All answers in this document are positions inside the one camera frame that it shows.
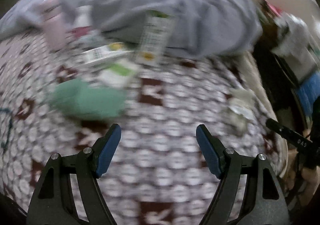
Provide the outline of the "blue plastic drawer unit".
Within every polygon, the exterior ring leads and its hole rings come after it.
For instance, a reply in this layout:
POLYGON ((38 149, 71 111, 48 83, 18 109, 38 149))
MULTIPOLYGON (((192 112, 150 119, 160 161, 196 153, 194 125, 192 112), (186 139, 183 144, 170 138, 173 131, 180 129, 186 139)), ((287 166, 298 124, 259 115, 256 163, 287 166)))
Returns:
POLYGON ((319 71, 308 77, 297 90, 297 95, 300 100, 304 114, 310 117, 313 112, 313 103, 319 96, 320 89, 319 71))

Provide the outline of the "green white snack bag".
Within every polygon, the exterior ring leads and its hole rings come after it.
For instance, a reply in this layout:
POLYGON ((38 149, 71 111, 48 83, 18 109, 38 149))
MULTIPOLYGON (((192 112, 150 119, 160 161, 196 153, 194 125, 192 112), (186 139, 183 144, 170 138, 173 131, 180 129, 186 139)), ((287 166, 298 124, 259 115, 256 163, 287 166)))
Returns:
POLYGON ((139 72, 139 65, 122 58, 103 69, 97 79, 103 85, 123 89, 139 72))

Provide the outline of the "green plush toy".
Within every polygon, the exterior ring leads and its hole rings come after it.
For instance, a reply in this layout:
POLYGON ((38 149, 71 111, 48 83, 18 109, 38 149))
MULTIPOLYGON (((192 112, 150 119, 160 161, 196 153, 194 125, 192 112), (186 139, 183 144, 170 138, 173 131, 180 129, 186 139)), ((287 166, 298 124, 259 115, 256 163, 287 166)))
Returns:
POLYGON ((121 115, 126 92, 110 87, 92 87, 81 79, 58 84, 47 95, 51 108, 63 115, 86 121, 106 121, 121 115))

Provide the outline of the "green white milk carton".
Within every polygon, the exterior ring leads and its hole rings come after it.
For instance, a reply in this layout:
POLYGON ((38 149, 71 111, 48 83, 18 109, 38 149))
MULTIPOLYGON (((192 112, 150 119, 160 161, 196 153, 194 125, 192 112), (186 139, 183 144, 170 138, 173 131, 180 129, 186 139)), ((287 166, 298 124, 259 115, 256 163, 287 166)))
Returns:
POLYGON ((174 26, 174 18, 156 10, 148 10, 137 49, 136 62, 159 65, 174 26))

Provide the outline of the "grey blue blanket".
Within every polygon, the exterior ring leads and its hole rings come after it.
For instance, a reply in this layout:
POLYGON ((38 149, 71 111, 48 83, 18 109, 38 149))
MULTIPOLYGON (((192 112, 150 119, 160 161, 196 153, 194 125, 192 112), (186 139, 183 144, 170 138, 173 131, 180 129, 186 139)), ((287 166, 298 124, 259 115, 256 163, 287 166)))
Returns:
MULTIPOLYGON (((44 0, 20 0, 1 18, 1 39, 42 25, 44 0)), ((95 28, 111 37, 139 42, 149 10, 170 15, 174 29, 167 51, 177 57, 237 55, 249 50, 261 35, 253 0, 60 0, 67 24, 75 10, 92 6, 95 28)))

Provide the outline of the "gold white medicine box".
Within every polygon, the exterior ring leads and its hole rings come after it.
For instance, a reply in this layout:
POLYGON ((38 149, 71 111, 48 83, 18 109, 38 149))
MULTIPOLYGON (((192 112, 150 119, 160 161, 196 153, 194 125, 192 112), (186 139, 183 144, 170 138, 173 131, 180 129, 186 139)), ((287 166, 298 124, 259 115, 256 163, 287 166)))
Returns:
POLYGON ((81 53, 81 59, 84 65, 96 66, 133 53, 123 42, 113 42, 81 53))

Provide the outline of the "white plush bear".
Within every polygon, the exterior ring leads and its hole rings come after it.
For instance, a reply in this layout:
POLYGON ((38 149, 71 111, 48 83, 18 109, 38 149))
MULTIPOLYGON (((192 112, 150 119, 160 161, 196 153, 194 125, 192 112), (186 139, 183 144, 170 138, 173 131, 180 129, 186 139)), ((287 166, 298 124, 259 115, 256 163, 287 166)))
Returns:
POLYGON ((228 113, 231 125, 239 135, 248 130, 249 122, 253 122, 255 115, 254 93, 244 88, 231 88, 231 98, 228 100, 228 113))

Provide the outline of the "white pill bottle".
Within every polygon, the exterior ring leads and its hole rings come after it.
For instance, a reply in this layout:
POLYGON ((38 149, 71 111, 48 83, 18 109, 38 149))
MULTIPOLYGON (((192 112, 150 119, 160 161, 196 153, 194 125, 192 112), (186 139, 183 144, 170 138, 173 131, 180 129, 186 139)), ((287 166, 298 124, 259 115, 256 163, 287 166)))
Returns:
POLYGON ((76 9, 76 18, 73 23, 72 34, 75 39, 87 35, 92 29, 92 6, 84 5, 76 9))

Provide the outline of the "patterned fleece bed blanket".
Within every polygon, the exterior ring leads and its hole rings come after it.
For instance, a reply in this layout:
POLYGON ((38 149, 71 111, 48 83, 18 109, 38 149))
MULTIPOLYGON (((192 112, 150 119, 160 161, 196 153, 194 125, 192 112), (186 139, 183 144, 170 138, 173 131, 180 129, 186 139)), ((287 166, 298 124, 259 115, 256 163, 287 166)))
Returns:
MULTIPOLYGON (((1 192, 24 210, 52 153, 73 155, 106 134, 110 124, 73 120, 51 109, 47 95, 65 81, 97 85, 78 50, 51 52, 44 36, 28 30, 1 41, 1 192)), ((265 127, 274 117, 251 53, 198 61, 164 57, 141 67, 115 119, 121 140, 99 179, 118 224, 198 224, 218 180, 195 139, 199 124, 239 154, 265 154, 277 175, 287 166, 284 141, 265 127), (254 93, 255 119, 239 135, 231 125, 231 88, 254 93)))

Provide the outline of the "pink thermos bottle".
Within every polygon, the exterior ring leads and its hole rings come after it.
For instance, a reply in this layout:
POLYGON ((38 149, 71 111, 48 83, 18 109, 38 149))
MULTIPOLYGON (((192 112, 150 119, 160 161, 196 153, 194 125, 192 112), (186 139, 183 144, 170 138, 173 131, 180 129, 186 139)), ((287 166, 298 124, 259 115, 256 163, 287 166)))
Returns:
POLYGON ((50 50, 59 51, 66 46, 66 28, 59 0, 41 3, 42 29, 50 50))

